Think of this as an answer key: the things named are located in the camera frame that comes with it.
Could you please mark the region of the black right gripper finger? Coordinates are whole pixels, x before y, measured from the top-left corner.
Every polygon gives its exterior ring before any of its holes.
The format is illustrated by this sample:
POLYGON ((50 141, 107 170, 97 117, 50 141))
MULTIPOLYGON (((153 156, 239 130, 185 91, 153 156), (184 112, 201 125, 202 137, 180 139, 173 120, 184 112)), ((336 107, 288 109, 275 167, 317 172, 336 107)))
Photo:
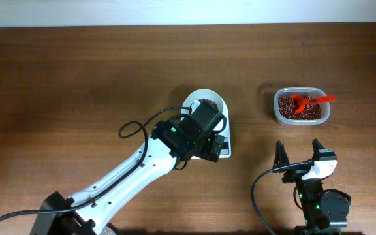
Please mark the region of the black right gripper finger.
POLYGON ((273 163, 273 173, 281 173, 285 171, 285 167, 289 166, 289 158, 285 151, 284 145, 281 143, 280 140, 276 142, 275 145, 275 158, 273 163))
POLYGON ((313 156, 311 158, 312 160, 319 160, 321 157, 324 157, 324 153, 321 152, 321 150, 324 150, 324 147, 316 138, 312 141, 312 146, 313 146, 313 156))

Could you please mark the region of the red plastic scoop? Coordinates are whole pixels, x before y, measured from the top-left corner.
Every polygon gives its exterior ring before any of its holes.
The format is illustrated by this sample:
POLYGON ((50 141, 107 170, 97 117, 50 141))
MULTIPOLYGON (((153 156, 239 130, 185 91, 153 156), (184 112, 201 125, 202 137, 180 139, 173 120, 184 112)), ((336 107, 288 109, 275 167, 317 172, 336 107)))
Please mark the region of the red plastic scoop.
POLYGON ((334 95, 326 95, 322 97, 315 97, 312 99, 304 99, 300 95, 292 95, 290 97, 296 102, 297 109, 294 111, 296 114, 303 112, 308 104, 324 104, 336 101, 337 97, 334 95))

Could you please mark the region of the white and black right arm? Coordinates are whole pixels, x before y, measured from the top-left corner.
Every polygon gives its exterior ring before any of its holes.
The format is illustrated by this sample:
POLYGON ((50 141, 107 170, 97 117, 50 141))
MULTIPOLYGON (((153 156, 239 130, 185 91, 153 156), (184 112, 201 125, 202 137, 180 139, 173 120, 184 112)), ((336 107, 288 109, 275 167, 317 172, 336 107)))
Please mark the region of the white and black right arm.
POLYGON ((333 174, 338 164, 337 156, 317 139, 312 146, 312 158, 291 164, 284 145, 276 142, 272 170, 283 174, 283 183, 296 184, 293 198, 303 212, 305 225, 296 226, 295 234, 341 234, 347 226, 351 197, 337 189, 323 188, 322 181, 333 174))

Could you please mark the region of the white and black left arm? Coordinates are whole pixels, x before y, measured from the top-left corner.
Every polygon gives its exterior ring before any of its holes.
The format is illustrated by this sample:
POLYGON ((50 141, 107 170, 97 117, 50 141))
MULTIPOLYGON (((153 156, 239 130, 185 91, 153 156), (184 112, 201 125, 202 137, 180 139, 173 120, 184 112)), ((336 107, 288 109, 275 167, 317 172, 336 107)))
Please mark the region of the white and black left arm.
POLYGON ((224 146, 227 117, 208 102, 188 114, 159 121, 144 143, 92 186, 64 198, 52 193, 42 203, 32 234, 102 234, 111 218, 157 178, 192 158, 217 162, 224 146))

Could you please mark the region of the white digital kitchen scale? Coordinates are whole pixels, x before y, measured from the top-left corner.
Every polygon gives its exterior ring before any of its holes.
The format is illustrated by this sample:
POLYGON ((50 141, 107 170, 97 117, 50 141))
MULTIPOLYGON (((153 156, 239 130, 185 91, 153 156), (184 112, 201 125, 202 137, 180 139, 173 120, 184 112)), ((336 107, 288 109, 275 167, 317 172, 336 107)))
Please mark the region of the white digital kitchen scale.
POLYGON ((230 158, 230 156, 232 154, 231 139, 230 139, 230 122, 229 121, 230 121, 230 119, 229 119, 229 115, 228 115, 226 127, 221 133, 219 133, 221 136, 225 137, 224 142, 223 142, 223 147, 222 147, 222 150, 221 150, 220 155, 219 155, 220 159, 228 159, 228 158, 230 158))

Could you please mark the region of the red beans in bowl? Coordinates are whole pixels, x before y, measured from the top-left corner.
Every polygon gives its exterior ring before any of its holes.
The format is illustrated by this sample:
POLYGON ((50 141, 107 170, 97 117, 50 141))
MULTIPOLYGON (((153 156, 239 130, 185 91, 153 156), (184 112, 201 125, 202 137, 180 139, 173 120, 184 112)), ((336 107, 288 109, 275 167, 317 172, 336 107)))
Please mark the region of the red beans in bowl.
POLYGON ((218 105, 210 99, 199 99, 199 108, 203 110, 218 110, 218 105))

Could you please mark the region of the white bowl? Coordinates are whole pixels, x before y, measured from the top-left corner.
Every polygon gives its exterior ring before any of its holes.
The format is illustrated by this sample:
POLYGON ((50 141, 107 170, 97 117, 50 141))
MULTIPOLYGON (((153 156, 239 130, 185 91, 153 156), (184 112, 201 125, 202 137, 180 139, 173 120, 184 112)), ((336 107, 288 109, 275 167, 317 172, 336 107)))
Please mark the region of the white bowl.
POLYGON ((210 99, 218 105, 218 111, 220 111, 226 119, 228 119, 228 108, 223 98, 213 90, 210 89, 198 89, 192 92, 183 102, 184 107, 190 107, 194 100, 210 99))

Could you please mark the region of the red adzuki beans in container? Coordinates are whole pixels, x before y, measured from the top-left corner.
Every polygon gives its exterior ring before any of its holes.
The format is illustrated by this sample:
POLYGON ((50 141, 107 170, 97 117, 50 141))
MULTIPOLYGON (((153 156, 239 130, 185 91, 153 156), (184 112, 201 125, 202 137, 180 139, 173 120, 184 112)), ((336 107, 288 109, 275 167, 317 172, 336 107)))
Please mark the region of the red adzuki beans in container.
POLYGON ((297 109, 296 102, 288 96, 279 96, 279 113, 286 119, 293 120, 317 120, 321 118, 321 106, 319 104, 308 104, 305 110, 299 114, 294 111, 297 109))

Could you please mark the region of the clear plastic container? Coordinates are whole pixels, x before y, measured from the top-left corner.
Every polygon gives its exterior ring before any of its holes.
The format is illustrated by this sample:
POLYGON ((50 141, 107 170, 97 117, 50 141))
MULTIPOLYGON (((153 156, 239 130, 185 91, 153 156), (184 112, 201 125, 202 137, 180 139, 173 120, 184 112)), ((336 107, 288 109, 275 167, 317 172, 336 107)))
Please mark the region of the clear plastic container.
POLYGON ((318 125, 324 123, 330 116, 330 103, 301 105, 294 97, 303 100, 314 100, 326 96, 326 93, 314 87, 288 87, 280 89, 273 99, 274 114, 277 122, 282 125, 318 125))

